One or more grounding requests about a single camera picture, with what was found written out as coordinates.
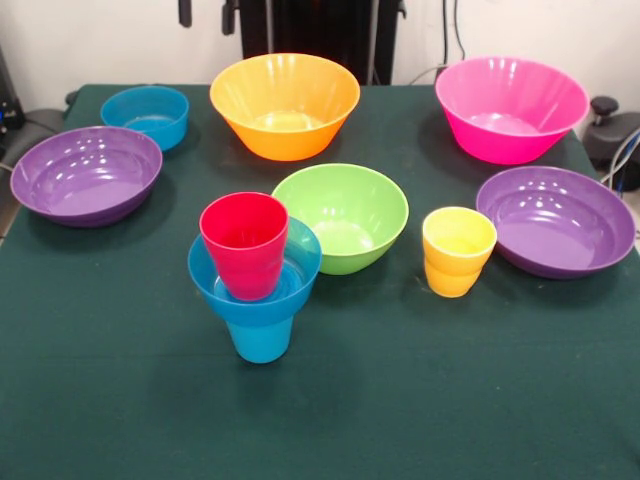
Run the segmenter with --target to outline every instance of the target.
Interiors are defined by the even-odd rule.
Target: green bowl
[[[359,165],[328,163],[285,178],[272,195],[320,240],[322,266],[346,275],[389,250],[409,218],[409,203],[392,180]]]

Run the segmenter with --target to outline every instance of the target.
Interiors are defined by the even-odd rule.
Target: blue cup
[[[280,358],[289,347],[293,316],[309,298],[320,270],[320,242],[304,223],[289,217],[284,265],[275,290],[257,302],[234,298],[198,235],[189,250],[189,273],[211,309],[227,324],[233,345],[251,363]]]
[[[134,87],[109,98],[100,109],[100,117],[105,125],[144,133],[165,151],[180,143],[187,133],[189,100],[169,87]]]

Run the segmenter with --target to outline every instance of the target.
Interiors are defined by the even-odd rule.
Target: bowl rim
[[[153,172],[153,175],[151,176],[151,178],[149,179],[148,182],[146,182],[138,191],[136,191],[134,194],[128,196],[127,198],[124,198],[122,200],[120,200],[118,203],[116,203],[115,205],[111,205],[110,207],[106,207],[100,210],[92,210],[92,211],[86,211],[86,212],[82,212],[82,213],[74,213],[74,214],[58,214],[55,212],[50,212],[47,210],[43,210],[41,208],[37,208],[33,205],[33,203],[29,200],[29,199],[25,199],[23,198],[22,195],[19,195],[14,187],[14,177],[17,178],[18,175],[18,170],[20,169],[20,165],[22,164],[23,160],[29,156],[32,152],[35,152],[36,150],[43,148],[45,146],[47,146],[49,143],[59,140],[60,137],[71,137],[74,134],[78,133],[78,132],[86,132],[86,131],[93,131],[93,130],[116,130],[122,133],[125,133],[127,135],[140,135],[142,137],[144,137],[144,141],[147,141],[151,144],[152,148],[155,150],[156,154],[158,155],[158,158],[160,159],[160,161],[158,162],[158,166],[156,168],[156,171]],[[164,158],[162,155],[162,150],[160,149],[160,146],[148,135],[145,135],[142,132],[138,132],[136,130],[131,130],[130,128],[124,128],[124,127],[113,127],[113,126],[109,126],[109,125],[95,125],[95,126],[90,126],[90,127],[80,127],[80,128],[74,128],[72,130],[65,130],[64,132],[60,132],[56,135],[53,135],[45,140],[43,140],[42,142],[34,145],[33,147],[31,147],[29,150],[27,150],[22,157],[20,157],[20,160],[18,160],[15,164],[15,166],[13,167],[13,172],[11,172],[11,179],[9,180],[9,185],[11,187],[11,193],[13,194],[13,196],[16,198],[16,200],[18,200],[18,202],[20,202],[20,204],[26,208],[28,208],[29,210],[31,210],[32,212],[38,213],[40,215],[46,216],[46,217],[51,217],[51,218],[58,218],[58,219],[71,219],[71,218],[82,218],[85,217],[87,215],[100,215],[106,212],[109,212],[111,210],[113,210],[114,208],[118,208],[119,206],[123,205],[124,203],[130,201],[131,199],[137,197],[138,195],[140,195],[142,192],[146,191],[149,187],[151,187],[156,180],[158,179],[158,176],[160,175],[160,172],[162,171],[162,165],[164,163]]]
[[[579,116],[579,118],[577,120],[575,120],[573,123],[567,125],[566,127],[557,128],[555,130],[552,130],[552,131],[549,131],[549,132],[543,132],[543,133],[511,133],[511,132],[504,132],[504,131],[501,131],[501,130],[489,130],[489,129],[483,128],[481,126],[478,126],[475,123],[470,122],[465,117],[459,115],[455,110],[453,110],[451,108],[451,106],[449,104],[447,104],[447,102],[445,102],[443,100],[442,95],[441,95],[441,91],[440,91],[441,87],[439,86],[440,85],[440,81],[443,78],[446,79],[448,75],[452,75],[452,73],[450,73],[450,71],[456,70],[458,68],[462,68],[462,65],[466,65],[468,63],[482,63],[482,62],[486,62],[487,60],[496,60],[496,59],[497,60],[516,61],[516,62],[519,62],[519,63],[528,63],[528,64],[536,65],[538,67],[542,67],[544,69],[554,71],[554,72],[562,75],[563,77],[567,78],[582,93],[582,96],[584,98],[584,110],[583,110],[582,114]],[[564,72],[563,70],[560,70],[559,68],[553,67],[553,66],[551,66],[549,64],[546,64],[546,63],[543,63],[543,62],[540,62],[540,61],[537,61],[537,60],[532,60],[532,59],[529,59],[529,58],[525,58],[525,57],[514,56],[514,55],[480,55],[480,56],[477,56],[477,57],[467,58],[467,59],[462,60],[462,61],[460,61],[458,63],[455,63],[453,65],[447,66],[447,68],[442,72],[442,74],[439,76],[439,78],[435,82],[435,92],[436,92],[436,97],[438,98],[438,101],[440,102],[442,107],[444,107],[445,110],[448,113],[450,113],[451,115],[456,117],[461,122],[464,122],[467,125],[470,125],[470,126],[475,127],[475,128],[479,128],[479,129],[487,131],[487,132],[495,133],[495,134],[498,134],[498,135],[505,135],[505,136],[508,136],[508,137],[541,138],[541,137],[548,137],[548,136],[553,136],[553,135],[559,135],[559,134],[566,133],[569,130],[572,130],[573,128],[575,128],[577,125],[579,125],[587,117],[587,115],[589,114],[589,109],[591,108],[589,95],[587,94],[586,89],[573,76],[571,76],[568,73]]]
[[[256,127],[253,125],[250,125],[246,122],[242,122],[240,120],[238,120],[237,118],[234,118],[233,115],[229,115],[227,112],[222,111],[222,109],[220,109],[220,106],[218,104],[216,104],[216,101],[213,97],[213,90],[216,86],[216,84],[218,82],[221,81],[221,78],[223,77],[223,75],[233,69],[236,68],[240,68],[240,66],[245,65],[247,63],[260,63],[261,61],[263,61],[265,58],[271,57],[271,58],[277,58],[277,57],[284,57],[284,56],[292,56],[292,57],[307,57],[307,58],[312,58],[316,61],[319,61],[321,63],[328,63],[331,65],[334,65],[335,67],[337,67],[339,70],[342,70],[343,72],[347,73],[348,77],[352,80],[353,84],[356,86],[356,96],[355,99],[352,103],[352,105],[349,106],[349,108],[347,109],[347,111],[345,113],[343,113],[342,115],[334,118],[331,121],[328,122],[323,122],[320,125],[318,125],[317,127],[311,128],[311,129],[307,129],[307,128],[293,128],[293,129],[288,129],[288,130],[270,130],[268,128],[263,128],[263,127]],[[340,65],[337,62],[334,62],[333,60],[329,60],[328,58],[324,58],[324,57],[319,57],[317,55],[309,55],[307,53],[296,53],[296,52],[279,52],[279,53],[266,53],[263,55],[256,55],[255,57],[250,57],[250,58],[245,58],[243,60],[240,60],[239,62],[236,62],[232,65],[229,65],[228,67],[226,67],[225,69],[223,69],[220,73],[218,73],[218,75],[216,75],[216,77],[213,79],[213,82],[211,82],[211,87],[209,87],[209,100],[211,101],[211,104],[213,105],[213,108],[216,109],[216,111],[222,115],[223,118],[229,120],[230,122],[233,122],[237,125],[240,125],[241,127],[253,130],[253,131],[257,131],[257,132],[264,132],[264,133],[270,133],[270,134],[274,134],[274,135],[280,135],[280,134],[290,134],[290,133],[304,133],[304,132],[314,132],[317,130],[320,130],[322,128],[331,126],[331,125],[335,125],[336,123],[339,123],[343,120],[345,120],[349,115],[351,115],[351,113],[353,112],[353,110],[355,110],[355,108],[358,106],[358,102],[360,101],[360,95],[361,95],[361,88],[360,88],[360,84],[358,83],[358,79],[355,77],[355,75],[353,75],[353,73],[351,73],[351,71],[349,71],[349,69],[345,68],[344,66]]]
[[[184,103],[183,112],[174,121],[172,121],[171,123],[169,123],[167,125],[163,125],[160,128],[145,128],[145,129],[142,129],[142,130],[137,130],[137,129],[130,128],[129,130],[133,130],[134,132],[140,132],[140,133],[145,133],[145,134],[148,134],[149,132],[157,132],[157,131],[159,131],[161,129],[170,128],[170,127],[173,127],[174,125],[177,125],[178,123],[183,122],[185,117],[187,117],[189,115],[189,109],[190,109],[189,99],[180,90],[177,90],[177,89],[172,88],[172,87],[167,87],[165,85],[137,85],[135,87],[129,87],[129,88],[125,88],[124,90],[120,90],[119,92],[114,93],[113,95],[111,95],[109,98],[107,98],[104,101],[104,103],[100,107],[100,120],[102,120],[102,123],[104,123],[105,126],[108,126],[108,127],[128,128],[128,127],[122,127],[120,125],[114,125],[113,123],[107,122],[105,120],[105,118],[104,118],[104,111],[105,111],[105,109],[107,108],[107,106],[111,102],[117,100],[118,98],[124,97],[124,96],[127,96],[127,95],[131,95],[131,94],[135,94],[136,92],[139,92],[141,90],[155,90],[155,91],[162,90],[162,91],[165,91],[167,93],[171,93],[171,94],[175,95],[177,98],[180,98],[180,100],[182,100],[182,102]]]
[[[303,292],[307,288],[309,288],[309,286],[311,284],[313,284],[313,282],[315,282],[316,278],[318,277],[318,273],[320,272],[320,266],[322,265],[322,245],[320,245],[320,240],[318,240],[318,237],[316,236],[316,234],[313,232],[313,230],[307,224],[305,224],[304,222],[298,220],[297,218],[292,217],[291,215],[289,215],[289,221],[290,222],[293,221],[293,222],[298,223],[302,227],[303,230],[307,231],[311,235],[311,238],[312,238],[315,246],[318,248],[318,252],[319,252],[319,255],[316,255],[316,265],[314,266],[314,269],[313,269],[314,273],[310,276],[309,280],[307,280],[307,282],[304,283],[296,291],[290,293],[286,297],[282,297],[282,298],[278,298],[278,299],[275,299],[275,300],[271,300],[269,302],[264,302],[262,300],[258,300],[256,302],[245,302],[243,300],[238,300],[238,301],[234,302],[234,301],[231,301],[231,300],[226,300],[224,298],[216,297],[210,291],[206,290],[199,282],[196,281],[196,277],[195,277],[195,275],[193,273],[193,269],[191,268],[191,255],[192,255],[194,249],[197,247],[197,244],[201,243],[202,244],[202,248],[205,249],[205,251],[207,249],[204,237],[200,232],[198,232],[198,235],[196,235],[196,238],[191,243],[191,246],[189,247],[189,253],[187,254],[187,268],[189,269],[189,275],[191,276],[191,280],[193,281],[193,283],[195,283],[195,285],[198,288],[198,290],[200,290],[207,297],[213,299],[215,302],[219,302],[219,303],[222,303],[222,304],[225,304],[225,305],[242,306],[242,307],[245,307],[245,308],[264,308],[265,306],[272,306],[272,305],[275,305],[277,303],[282,303],[282,302],[285,302],[287,300],[291,300],[295,296],[299,295],[300,292]],[[215,262],[213,261],[211,256],[207,254],[207,257],[209,258],[209,260],[211,261],[211,263],[213,264],[213,266],[215,268]]]
[[[606,193],[605,195],[609,195],[610,198],[613,200],[614,203],[618,203],[621,204],[621,211],[624,210],[623,215],[625,215],[627,217],[627,220],[630,222],[631,225],[634,226],[634,228],[632,229],[635,232],[635,220],[633,218],[633,215],[631,215],[631,212],[629,211],[629,207],[626,206],[626,204],[619,199],[615,193],[613,193],[611,190],[609,190],[607,187],[605,187],[604,185],[602,185],[600,182],[598,182],[597,180],[588,177],[587,175],[584,175],[582,173],[578,173],[575,172],[573,170],[568,170],[566,168],[561,168],[561,167],[552,167],[552,166],[547,166],[547,165],[523,165],[521,167],[515,167],[515,168],[510,168],[508,170],[503,170],[502,172],[498,172],[495,175],[492,175],[491,177],[489,177],[487,180],[485,180],[485,182],[480,186],[480,188],[478,189],[478,193],[476,194],[476,210],[478,210],[481,213],[484,213],[485,215],[487,215],[485,212],[482,212],[480,210],[480,198],[482,197],[483,194],[485,194],[486,190],[489,188],[489,186],[495,181],[496,178],[499,178],[503,175],[510,175],[512,174],[514,171],[517,170],[542,170],[542,171],[547,171],[547,172],[554,172],[554,173],[561,173],[562,175],[568,175],[574,178],[578,178],[580,179],[580,181],[585,182],[586,184],[592,185],[594,186],[594,188],[601,188],[603,189]],[[546,263],[546,262],[539,262],[539,261],[534,261],[531,260],[530,258],[522,255],[521,253],[519,253],[516,250],[513,250],[512,248],[508,248],[506,247],[501,241],[500,241],[500,236],[498,235],[498,245],[500,245],[500,248],[504,249],[505,251],[519,257],[522,258],[528,262],[531,262],[535,265],[538,265],[540,267],[544,267],[544,268],[548,268],[550,270],[553,271],[557,271],[557,272],[567,272],[567,273],[582,273],[582,272],[596,272],[598,270],[603,270],[605,268],[609,268],[613,265],[615,265],[616,263],[620,262],[621,260],[623,260],[628,254],[629,252],[631,252],[631,250],[634,248],[635,246],[635,233],[633,233],[632,235],[629,236],[629,245],[625,246],[625,248],[622,250],[622,253],[620,253],[619,255],[617,255],[616,257],[614,257],[613,259],[604,262],[604,263],[600,263],[597,265],[590,265],[588,267],[583,267],[583,268],[568,268],[568,267],[558,267],[557,265],[553,265],[550,263]]]
[[[402,199],[402,204],[404,206],[404,218],[402,219],[402,222],[400,224],[400,226],[396,229],[395,233],[393,235],[391,235],[389,237],[388,240],[386,240],[384,243],[381,243],[380,245],[374,245],[372,248],[368,248],[366,250],[361,250],[358,252],[352,252],[352,253],[332,253],[331,251],[327,251],[325,248],[322,248],[322,256],[327,256],[327,257],[334,257],[334,258],[348,258],[348,257],[358,257],[360,255],[366,255],[369,254],[371,252],[375,252],[377,250],[380,250],[382,248],[385,248],[387,246],[389,246],[390,244],[392,244],[402,233],[402,231],[405,229],[405,227],[407,226],[407,222],[409,221],[409,202],[407,201],[407,197],[404,194],[404,191],[402,190],[402,188],[400,188],[400,186],[394,182],[390,177],[386,176],[385,174],[374,170],[372,168],[369,167],[365,167],[363,165],[357,165],[354,163],[320,163],[318,165],[312,165],[310,167],[306,167],[306,168],[302,168],[294,173],[292,173],[291,175],[288,175],[287,177],[285,177],[284,179],[282,179],[282,181],[280,181],[280,183],[278,183],[278,185],[276,185],[276,187],[273,189],[273,191],[271,192],[271,195],[273,195],[274,197],[276,197],[278,190],[282,189],[283,186],[287,183],[287,181],[290,181],[291,179],[293,179],[294,177],[297,177],[299,175],[302,175],[303,173],[307,173],[309,171],[313,171],[313,170],[318,170],[318,169],[351,169],[351,170],[360,170],[362,172],[366,172],[368,174],[372,174],[375,176],[378,176],[380,178],[382,178],[383,180],[385,180],[386,182],[388,182],[393,189],[400,194],[400,198]]]
[[[469,212],[471,214],[473,214],[474,216],[477,216],[479,218],[482,219],[482,221],[486,224],[488,224],[491,228],[491,232],[493,233],[492,235],[492,242],[491,245],[489,245],[488,247],[482,249],[479,252],[476,253],[457,253],[457,252],[452,252],[450,250],[446,250],[444,248],[442,248],[441,246],[437,245],[436,242],[434,242],[431,239],[431,235],[427,234],[427,222],[429,221],[429,219],[433,218],[433,216],[437,213],[441,213],[444,210],[463,210],[465,212]],[[486,255],[487,253],[491,253],[498,241],[498,230],[496,229],[496,226],[493,224],[493,221],[484,213],[479,212],[478,210],[474,210],[473,208],[469,208],[469,207],[462,207],[460,205],[448,205],[445,207],[440,207],[440,208],[436,208],[435,210],[432,210],[431,212],[429,212],[427,214],[426,217],[424,217],[424,220],[422,221],[422,237],[424,239],[429,239],[429,244],[435,248],[436,250],[438,250],[440,253],[444,253],[445,255],[449,255],[451,257],[460,257],[460,258],[478,258],[478,257],[482,257],[483,255]]]

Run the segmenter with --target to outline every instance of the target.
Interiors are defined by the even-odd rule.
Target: pink bowl
[[[501,165],[540,157],[589,112],[589,97],[574,79],[513,57],[457,63],[438,78],[436,95],[460,147]]]

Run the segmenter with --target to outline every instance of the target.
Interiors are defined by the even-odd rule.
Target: white wall
[[[441,1],[405,2],[394,83],[442,58]],[[0,0],[0,44],[26,109],[61,107],[64,95],[85,83],[209,83],[242,56],[239,30],[221,34],[222,3],[193,0],[194,24],[184,29],[177,0]],[[624,110],[640,109],[638,18],[640,0],[459,0],[469,55],[548,62],[590,95],[617,97]],[[450,35],[453,61],[459,57]]]
[[[62,107],[86,83],[211,83],[242,58],[240,23],[222,35],[222,0],[0,0],[0,45],[25,109]]]
[[[394,81],[406,83],[442,61],[440,0],[406,0],[400,22]],[[449,23],[453,22],[449,0]],[[458,20],[467,55],[520,55],[574,76],[590,96],[616,97],[640,110],[640,0],[459,0]],[[449,28],[449,62],[459,59]],[[430,83],[432,75],[421,82]]]

